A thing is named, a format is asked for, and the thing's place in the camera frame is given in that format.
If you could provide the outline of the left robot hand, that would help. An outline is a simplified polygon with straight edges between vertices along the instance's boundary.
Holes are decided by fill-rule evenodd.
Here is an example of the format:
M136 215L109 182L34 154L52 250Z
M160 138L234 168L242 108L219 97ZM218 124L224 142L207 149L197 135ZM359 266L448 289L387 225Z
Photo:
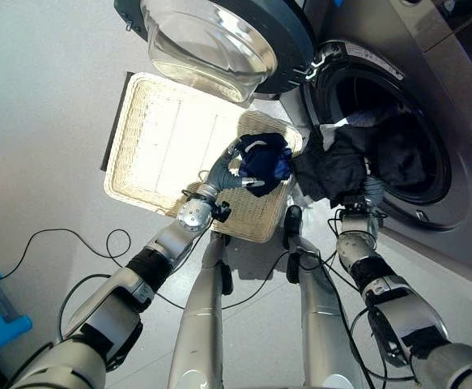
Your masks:
M223 190L264 186L265 182L255 177L240 177L233 174L228 166L239 154L240 139L234 139L212 165L206 180L198 187L197 193L216 199Z

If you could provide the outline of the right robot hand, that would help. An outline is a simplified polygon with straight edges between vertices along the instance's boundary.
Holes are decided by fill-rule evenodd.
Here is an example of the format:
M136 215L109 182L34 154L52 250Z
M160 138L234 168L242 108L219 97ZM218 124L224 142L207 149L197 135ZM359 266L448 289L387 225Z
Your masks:
M381 179L367 176L364 181L364 198L372 207L378 206L385 197L385 186Z

